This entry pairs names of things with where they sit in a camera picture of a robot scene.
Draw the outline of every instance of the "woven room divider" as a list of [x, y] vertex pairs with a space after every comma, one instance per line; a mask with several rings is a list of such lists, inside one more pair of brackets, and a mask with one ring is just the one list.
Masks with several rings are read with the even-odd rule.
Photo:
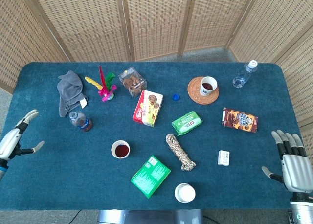
[[47, 15], [74, 61], [131, 59], [122, 4], [118, 0], [33, 1]]
[[250, 0], [194, 0], [182, 50], [224, 46]]
[[299, 126], [313, 122], [313, 27], [277, 64], [282, 68]]
[[311, 26], [313, 0], [256, 0], [229, 44], [240, 61], [275, 63]]
[[313, 128], [302, 131], [301, 135], [307, 156], [311, 160], [311, 165], [313, 166]]
[[178, 52], [190, 0], [123, 0], [134, 60]]
[[0, 1], [0, 87], [13, 93], [24, 65], [68, 59], [24, 0]]

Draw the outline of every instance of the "small white box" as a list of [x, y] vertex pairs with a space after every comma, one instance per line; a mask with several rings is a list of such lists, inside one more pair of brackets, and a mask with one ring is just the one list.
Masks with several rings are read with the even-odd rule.
[[219, 151], [219, 159], [217, 162], [218, 165], [229, 166], [229, 152], [228, 151]]

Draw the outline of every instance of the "coffee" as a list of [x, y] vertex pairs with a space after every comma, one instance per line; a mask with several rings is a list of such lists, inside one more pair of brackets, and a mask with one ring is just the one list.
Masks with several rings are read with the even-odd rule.
[[207, 90], [212, 90], [213, 87], [209, 83], [203, 83], [202, 86]]
[[118, 145], [115, 149], [115, 154], [119, 158], [125, 157], [129, 152], [129, 148], [126, 145]]

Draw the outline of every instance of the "robotic finger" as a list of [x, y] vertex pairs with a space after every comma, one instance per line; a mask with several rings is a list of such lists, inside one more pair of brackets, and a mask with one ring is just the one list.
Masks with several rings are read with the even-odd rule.
[[283, 159], [283, 155], [287, 154], [286, 147], [285, 147], [281, 137], [279, 136], [279, 134], [277, 132], [272, 131], [271, 134], [272, 134], [273, 138], [275, 139], [280, 160], [282, 160]]
[[292, 153], [294, 155], [298, 155], [299, 151], [298, 151], [298, 147], [297, 147], [297, 144], [296, 144], [294, 138], [289, 133], [286, 133], [286, 137], [288, 138], [288, 141], [290, 143]]
[[23, 134], [24, 131], [26, 130], [27, 126], [29, 125], [29, 122], [31, 120], [33, 120], [34, 118], [36, 118], [36, 116], [38, 116], [38, 112], [36, 109], [31, 110], [29, 113], [26, 114], [26, 116], [24, 116], [24, 118], [22, 120], [20, 120], [15, 128], [20, 130], [20, 134]]
[[299, 155], [301, 155], [303, 157], [307, 157], [307, 153], [305, 151], [305, 148], [304, 148], [304, 146], [302, 144], [302, 141], [301, 141], [300, 137], [297, 134], [293, 134], [292, 137], [293, 137], [294, 141], [297, 144]]
[[283, 141], [283, 144], [284, 144], [284, 147], [285, 147], [285, 150], [286, 150], [286, 154], [292, 154], [290, 143], [288, 141], [287, 136], [281, 130], [277, 130], [277, 133], [278, 133], [279, 137]]
[[35, 153], [37, 151], [39, 151], [42, 146], [44, 145], [45, 141], [41, 141], [40, 143], [38, 143], [38, 145], [36, 147], [33, 147], [31, 149], [16, 149], [15, 154], [17, 155], [25, 155], [25, 154], [32, 154]]
[[262, 171], [270, 179], [276, 180], [280, 183], [284, 183], [283, 176], [272, 173], [267, 167], [262, 166]]

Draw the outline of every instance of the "metal stand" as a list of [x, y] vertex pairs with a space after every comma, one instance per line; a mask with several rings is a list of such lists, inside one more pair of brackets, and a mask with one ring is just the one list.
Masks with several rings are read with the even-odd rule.
[[97, 224], [203, 224], [201, 209], [100, 210]]

